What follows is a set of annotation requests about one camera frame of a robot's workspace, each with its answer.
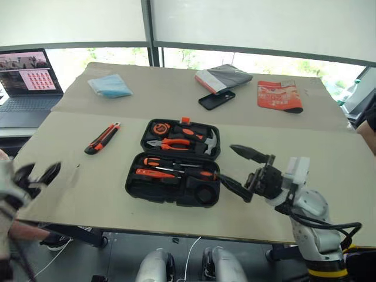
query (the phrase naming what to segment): gray floor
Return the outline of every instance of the gray floor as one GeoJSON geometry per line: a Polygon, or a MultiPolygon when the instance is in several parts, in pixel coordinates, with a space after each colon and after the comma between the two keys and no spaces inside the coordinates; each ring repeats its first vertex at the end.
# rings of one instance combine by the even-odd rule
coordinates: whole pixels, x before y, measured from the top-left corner
{"type": "MultiPolygon", "coordinates": [[[[106,233],[105,235],[109,238],[109,244],[104,249],[97,249],[78,241],[71,242],[60,256],[37,276],[38,281],[90,282],[91,277],[96,274],[106,276],[109,282],[131,282],[135,280],[143,258],[159,247],[173,255],[177,278],[183,278],[188,251],[195,241],[195,239],[179,238],[179,243],[174,243],[173,237],[168,236],[122,233],[106,233]]],[[[55,252],[50,252],[37,242],[22,242],[22,246],[36,273],[56,255],[55,252]]],[[[199,272],[203,250],[206,247],[216,246],[226,248],[238,258],[250,282],[286,281],[307,272],[301,261],[287,260],[269,264],[264,253],[271,249],[270,245],[201,239],[191,252],[187,281],[200,281],[199,272]]],[[[19,267],[14,266],[14,270],[16,281],[28,281],[19,267]]]]}

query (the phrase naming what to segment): smartphone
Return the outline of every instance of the smartphone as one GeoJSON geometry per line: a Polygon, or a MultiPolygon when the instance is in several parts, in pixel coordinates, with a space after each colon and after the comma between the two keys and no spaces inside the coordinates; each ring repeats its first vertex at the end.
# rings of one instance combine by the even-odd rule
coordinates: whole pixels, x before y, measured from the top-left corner
{"type": "Polygon", "coordinates": [[[215,109],[216,107],[228,102],[235,97],[235,93],[231,91],[226,91],[218,95],[209,94],[201,99],[199,99],[200,105],[202,105],[207,110],[215,109]]]}

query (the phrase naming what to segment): person's hand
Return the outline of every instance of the person's hand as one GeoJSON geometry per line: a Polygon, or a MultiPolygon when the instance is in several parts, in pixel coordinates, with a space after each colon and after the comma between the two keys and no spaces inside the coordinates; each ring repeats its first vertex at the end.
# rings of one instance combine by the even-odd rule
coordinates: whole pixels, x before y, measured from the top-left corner
{"type": "Polygon", "coordinates": [[[8,155],[0,149],[0,160],[9,160],[8,155]]]}

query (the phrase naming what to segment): tool kit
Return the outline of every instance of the tool kit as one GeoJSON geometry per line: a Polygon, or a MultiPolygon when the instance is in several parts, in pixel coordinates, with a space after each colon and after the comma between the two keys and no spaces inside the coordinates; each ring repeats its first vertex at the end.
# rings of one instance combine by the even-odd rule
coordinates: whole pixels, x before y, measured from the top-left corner
{"type": "Polygon", "coordinates": [[[219,198],[219,130],[215,126],[153,119],[141,139],[144,152],[130,167],[126,191],[152,202],[211,207],[219,198]]]}

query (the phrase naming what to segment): laptop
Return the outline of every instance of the laptop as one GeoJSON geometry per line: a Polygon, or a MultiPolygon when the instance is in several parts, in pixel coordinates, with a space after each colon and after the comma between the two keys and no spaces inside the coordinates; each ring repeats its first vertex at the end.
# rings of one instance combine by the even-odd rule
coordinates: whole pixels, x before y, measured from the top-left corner
{"type": "Polygon", "coordinates": [[[63,96],[44,49],[0,52],[0,83],[0,127],[38,127],[63,96]]]}

